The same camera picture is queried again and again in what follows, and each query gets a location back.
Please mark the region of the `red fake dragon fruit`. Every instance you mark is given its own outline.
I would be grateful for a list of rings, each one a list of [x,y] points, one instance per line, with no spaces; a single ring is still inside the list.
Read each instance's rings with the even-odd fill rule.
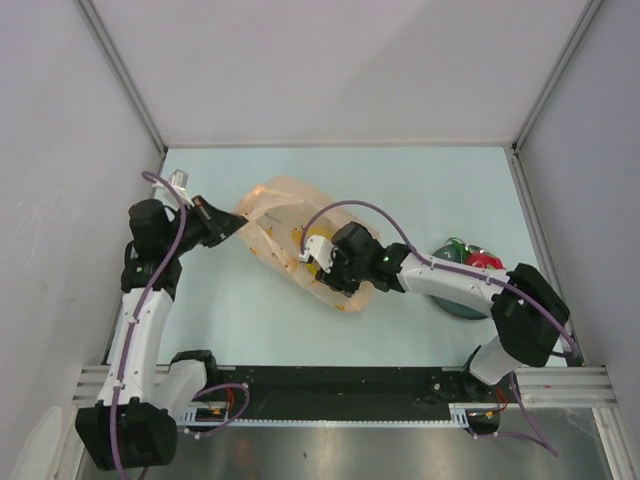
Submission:
[[[464,265],[489,270],[505,269],[501,259],[486,249],[466,243],[456,237],[449,238],[448,241],[456,249],[460,262]]]

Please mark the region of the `yellow fake lemon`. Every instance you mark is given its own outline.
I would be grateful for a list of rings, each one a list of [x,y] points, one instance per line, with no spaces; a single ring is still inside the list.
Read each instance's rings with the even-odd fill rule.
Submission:
[[[322,272],[322,268],[315,261],[307,262],[304,264],[304,266],[306,270],[309,272],[309,274],[312,275],[313,277],[315,277],[318,272]]]

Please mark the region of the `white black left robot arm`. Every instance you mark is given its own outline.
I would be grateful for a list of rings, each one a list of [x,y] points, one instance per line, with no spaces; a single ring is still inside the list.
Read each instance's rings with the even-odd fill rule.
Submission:
[[[200,196],[176,210],[157,199],[130,208],[122,330],[95,404],[79,409],[75,421],[98,469],[122,472],[171,463],[181,416],[195,397],[207,400],[219,392],[221,376],[209,350],[177,353],[162,381],[156,379],[156,364],[182,273],[181,256],[197,246],[221,244],[246,222]]]

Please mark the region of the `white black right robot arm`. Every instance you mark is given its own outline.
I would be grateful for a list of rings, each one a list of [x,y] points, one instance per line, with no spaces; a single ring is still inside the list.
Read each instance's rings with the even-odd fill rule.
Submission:
[[[473,351],[461,376],[462,391],[473,401],[486,400],[522,366],[545,366],[566,331],[568,307],[528,264],[512,271],[478,269],[424,256],[408,244],[382,246],[356,222],[330,239],[313,235],[304,240],[301,258],[317,265],[318,282],[346,297],[369,283],[382,292],[444,299],[491,319],[495,337]]]

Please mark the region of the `teal floral ceramic plate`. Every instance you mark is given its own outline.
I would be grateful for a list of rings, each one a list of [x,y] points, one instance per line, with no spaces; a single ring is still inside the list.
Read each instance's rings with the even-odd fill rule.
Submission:
[[[481,248],[476,245],[464,243],[459,238],[451,237],[447,243],[433,252],[433,256],[439,259],[449,260],[455,263],[465,264],[472,253],[480,253]],[[461,320],[479,321],[487,318],[486,315],[474,309],[466,307],[440,297],[429,296],[429,299],[445,313]]]

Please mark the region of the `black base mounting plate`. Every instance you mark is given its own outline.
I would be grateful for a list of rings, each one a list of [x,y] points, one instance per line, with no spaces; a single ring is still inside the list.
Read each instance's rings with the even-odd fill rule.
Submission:
[[[444,420],[454,407],[496,425],[517,404],[509,379],[472,385],[458,367],[222,366],[219,382],[189,405],[215,408],[197,419]]]

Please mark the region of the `aluminium left corner post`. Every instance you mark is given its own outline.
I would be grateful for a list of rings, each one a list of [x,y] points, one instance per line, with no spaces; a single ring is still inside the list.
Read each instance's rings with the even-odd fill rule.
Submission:
[[[125,99],[132,108],[134,115],[143,127],[155,150],[160,155],[160,158],[164,159],[168,147],[162,139],[159,129],[95,3],[90,0],[74,0],[73,4],[85,22]]]

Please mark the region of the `aluminium corner post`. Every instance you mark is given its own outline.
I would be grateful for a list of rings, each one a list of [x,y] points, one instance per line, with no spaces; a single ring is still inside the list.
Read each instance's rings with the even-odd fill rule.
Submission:
[[[155,150],[160,155],[160,158],[164,159],[168,147],[162,139],[159,129],[95,3],[90,0],[74,0],[73,4],[85,22],[125,99],[132,108],[134,115],[143,127]]]
[[[555,60],[549,75],[544,81],[541,91],[537,95],[522,126],[511,143],[511,149],[516,155],[520,153],[526,144],[547,104],[551,100],[556,88],[559,86],[572,60],[587,37],[597,15],[605,4],[606,1],[604,0],[589,0],[586,2],[557,59]]]

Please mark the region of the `aluminium front frame rail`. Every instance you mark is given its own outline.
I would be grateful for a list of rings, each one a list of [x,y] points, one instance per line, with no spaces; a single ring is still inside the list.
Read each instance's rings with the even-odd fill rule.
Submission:
[[[110,373],[109,365],[84,366],[72,402],[92,405]],[[616,408],[618,401],[604,367],[524,367],[515,372],[519,393],[533,408]]]

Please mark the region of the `aluminium right corner post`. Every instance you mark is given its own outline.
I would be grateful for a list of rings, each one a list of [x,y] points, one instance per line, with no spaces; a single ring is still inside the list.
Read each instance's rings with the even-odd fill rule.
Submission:
[[[511,149],[516,155],[520,153],[526,144],[547,104],[551,100],[556,88],[559,86],[572,60],[587,37],[597,15],[605,4],[606,1],[604,0],[589,0],[586,2],[557,59],[555,60],[549,75],[544,81],[541,91],[537,95],[522,126],[511,143]]]

